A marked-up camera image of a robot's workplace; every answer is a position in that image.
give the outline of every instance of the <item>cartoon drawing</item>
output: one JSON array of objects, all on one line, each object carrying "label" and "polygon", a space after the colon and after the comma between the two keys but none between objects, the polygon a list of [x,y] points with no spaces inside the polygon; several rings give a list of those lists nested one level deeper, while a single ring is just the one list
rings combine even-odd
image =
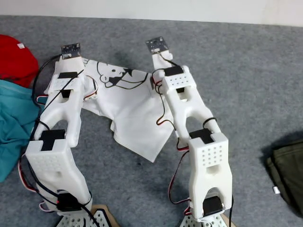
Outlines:
[{"label": "cartoon drawing", "polygon": [[119,66],[108,65],[101,62],[97,63],[97,72],[100,81],[106,88],[120,87],[123,89],[134,89],[146,81],[148,73],[142,78],[142,72],[122,68]]}]

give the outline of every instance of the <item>metal base plate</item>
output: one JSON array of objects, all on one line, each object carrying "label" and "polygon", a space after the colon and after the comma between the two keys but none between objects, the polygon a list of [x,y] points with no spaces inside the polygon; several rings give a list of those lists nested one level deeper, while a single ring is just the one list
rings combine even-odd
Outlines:
[{"label": "metal base plate", "polygon": [[[107,215],[103,209],[97,210],[94,215],[101,227],[111,227]],[[63,216],[56,227],[96,227],[88,214]]]},{"label": "metal base plate", "polygon": [[185,216],[180,227],[227,227],[221,215],[214,216],[211,222],[196,222],[192,215]]}]

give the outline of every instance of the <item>red cloth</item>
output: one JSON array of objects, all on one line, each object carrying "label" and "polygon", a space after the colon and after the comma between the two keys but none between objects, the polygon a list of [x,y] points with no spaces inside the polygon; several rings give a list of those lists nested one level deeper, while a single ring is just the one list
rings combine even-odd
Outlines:
[{"label": "red cloth", "polygon": [[20,48],[13,37],[0,35],[0,79],[29,87],[39,65],[27,47]]}]

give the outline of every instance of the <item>white tag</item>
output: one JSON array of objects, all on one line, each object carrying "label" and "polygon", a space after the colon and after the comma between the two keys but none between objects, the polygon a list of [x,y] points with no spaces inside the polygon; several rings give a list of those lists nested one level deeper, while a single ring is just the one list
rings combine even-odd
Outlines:
[{"label": "white tag", "polygon": [[278,189],[277,186],[273,187],[274,193],[275,194],[281,194],[280,190]]},{"label": "white tag", "polygon": [[24,49],[24,48],[25,48],[24,44],[17,44],[17,46],[18,46],[20,49]]}]

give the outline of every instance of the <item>wooden board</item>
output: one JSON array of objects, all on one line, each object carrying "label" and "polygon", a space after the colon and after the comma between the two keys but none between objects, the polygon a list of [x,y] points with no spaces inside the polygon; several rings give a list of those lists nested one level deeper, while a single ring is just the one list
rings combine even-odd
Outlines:
[{"label": "wooden board", "polygon": [[[108,220],[110,221],[110,224],[112,227],[120,227],[117,223],[115,217],[109,212],[109,209],[106,205],[93,205],[91,208],[91,213],[94,215],[98,209],[105,210],[105,213],[107,214]],[[229,219],[224,214],[221,214],[221,217],[223,218],[226,225],[229,225]]]}]

